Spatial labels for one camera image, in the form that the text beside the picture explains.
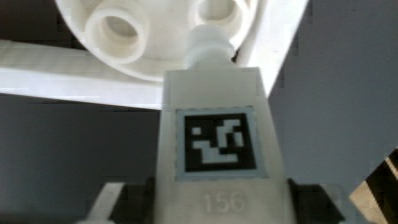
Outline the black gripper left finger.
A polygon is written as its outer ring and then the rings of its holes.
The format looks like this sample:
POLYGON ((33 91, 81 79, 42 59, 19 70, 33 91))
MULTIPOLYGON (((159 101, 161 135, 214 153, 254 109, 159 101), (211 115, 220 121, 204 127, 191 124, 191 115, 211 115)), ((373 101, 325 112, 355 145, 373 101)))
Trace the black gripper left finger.
POLYGON ((140 184, 106 182, 90 210, 72 224, 152 224, 154 178, 140 184))

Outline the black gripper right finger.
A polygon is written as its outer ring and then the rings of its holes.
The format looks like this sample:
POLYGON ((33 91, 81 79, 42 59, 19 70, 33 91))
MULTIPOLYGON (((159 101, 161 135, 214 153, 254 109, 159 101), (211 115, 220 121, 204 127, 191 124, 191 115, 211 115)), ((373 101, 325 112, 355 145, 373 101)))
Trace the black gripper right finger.
POLYGON ((287 180, 296 224, 339 224, 344 216, 319 184, 287 180))

